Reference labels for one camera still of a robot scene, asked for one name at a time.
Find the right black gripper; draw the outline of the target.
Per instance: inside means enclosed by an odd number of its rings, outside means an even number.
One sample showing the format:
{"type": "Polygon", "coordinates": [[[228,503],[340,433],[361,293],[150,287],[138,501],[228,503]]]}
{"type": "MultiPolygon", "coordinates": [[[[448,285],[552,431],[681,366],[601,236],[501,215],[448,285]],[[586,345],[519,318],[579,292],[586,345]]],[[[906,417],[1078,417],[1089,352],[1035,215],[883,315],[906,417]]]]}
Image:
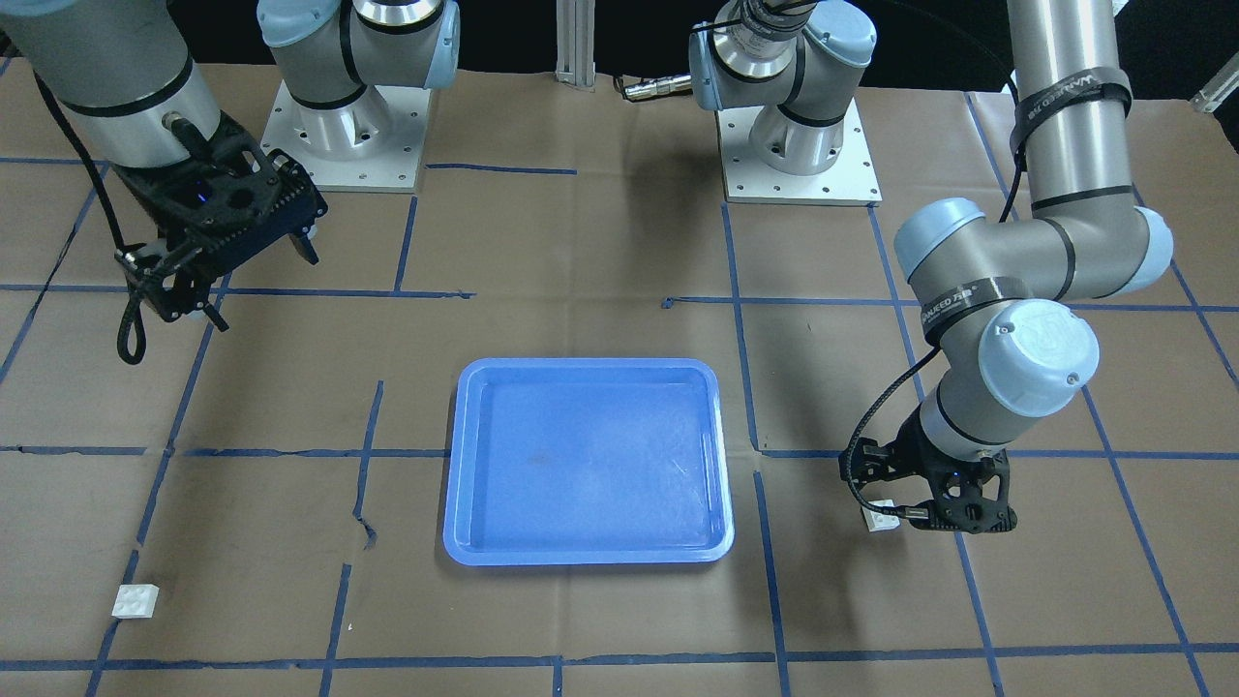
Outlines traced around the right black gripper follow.
{"type": "Polygon", "coordinates": [[[116,260],[133,305],[150,306],[166,322],[201,312],[227,332],[222,297],[208,301],[212,284],[282,236],[299,258],[318,264],[313,227],[328,206],[301,163],[282,150],[264,154],[225,113],[212,136],[180,113],[165,115],[164,128],[190,158],[120,167],[121,181],[159,227],[159,241],[128,244],[116,260]]]}

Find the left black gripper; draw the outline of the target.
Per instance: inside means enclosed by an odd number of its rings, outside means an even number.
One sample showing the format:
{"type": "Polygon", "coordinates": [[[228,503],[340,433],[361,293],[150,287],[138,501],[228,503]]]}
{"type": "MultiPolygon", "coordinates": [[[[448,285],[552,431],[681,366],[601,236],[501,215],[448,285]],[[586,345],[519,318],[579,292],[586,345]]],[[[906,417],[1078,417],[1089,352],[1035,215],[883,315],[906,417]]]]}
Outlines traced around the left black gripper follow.
{"type": "Polygon", "coordinates": [[[938,532],[1010,532],[1017,525],[1009,508],[1009,453],[999,449],[978,462],[947,456],[926,436],[917,413],[908,416],[895,441],[878,444],[857,433],[840,456],[840,479],[864,510],[911,521],[918,530],[938,532]],[[860,489],[870,482],[895,482],[919,475],[932,498],[918,504],[875,504],[860,489]]]}

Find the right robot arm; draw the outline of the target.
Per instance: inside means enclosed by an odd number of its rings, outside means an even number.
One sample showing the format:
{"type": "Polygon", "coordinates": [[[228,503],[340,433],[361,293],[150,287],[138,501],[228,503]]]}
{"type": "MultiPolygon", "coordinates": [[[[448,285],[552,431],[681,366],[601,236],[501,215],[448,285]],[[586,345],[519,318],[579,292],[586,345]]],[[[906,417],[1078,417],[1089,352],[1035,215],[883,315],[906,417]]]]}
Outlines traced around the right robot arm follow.
{"type": "Polygon", "coordinates": [[[316,262],[323,191],[415,184],[426,98],[458,66],[458,4],[260,1],[256,24],[282,71],[261,137],[218,105],[166,2],[2,4],[63,131],[90,137],[159,230],[115,244],[121,344],[141,305],[225,331],[213,284],[282,238],[316,262]]]}

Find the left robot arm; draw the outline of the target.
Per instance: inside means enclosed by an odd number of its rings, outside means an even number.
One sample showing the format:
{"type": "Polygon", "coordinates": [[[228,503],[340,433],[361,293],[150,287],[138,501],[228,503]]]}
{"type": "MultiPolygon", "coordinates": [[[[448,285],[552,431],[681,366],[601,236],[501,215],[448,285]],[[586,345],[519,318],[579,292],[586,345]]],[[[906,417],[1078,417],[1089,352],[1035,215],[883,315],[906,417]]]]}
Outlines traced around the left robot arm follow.
{"type": "MultiPolygon", "coordinates": [[[[1146,288],[1173,255],[1158,212],[1134,203],[1132,85],[1106,1],[1010,1],[1014,128],[1031,215],[987,222],[963,197],[934,201],[895,234],[921,326],[947,373],[890,444],[855,430],[839,458],[864,511],[918,530],[1009,532],[1009,444],[1097,374],[1101,345],[1070,300],[1146,288]]],[[[730,1],[690,32],[699,106],[756,106],[762,167],[823,175],[846,154],[845,116],[876,47],[846,1],[730,1]]]]}

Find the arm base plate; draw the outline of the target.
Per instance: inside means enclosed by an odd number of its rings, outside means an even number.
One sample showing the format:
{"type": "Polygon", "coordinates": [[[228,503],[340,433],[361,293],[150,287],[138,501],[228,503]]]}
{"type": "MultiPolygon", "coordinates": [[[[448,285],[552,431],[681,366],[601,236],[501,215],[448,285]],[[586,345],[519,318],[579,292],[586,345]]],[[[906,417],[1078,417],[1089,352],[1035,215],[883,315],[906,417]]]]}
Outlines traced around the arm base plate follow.
{"type": "Polygon", "coordinates": [[[358,102],[313,110],[279,92],[261,150],[282,150],[323,193],[411,194],[416,189],[435,92],[369,87],[358,102]]]}
{"type": "Polygon", "coordinates": [[[856,102],[841,123],[809,128],[778,106],[716,113],[731,203],[876,206],[883,199],[856,102]]]}

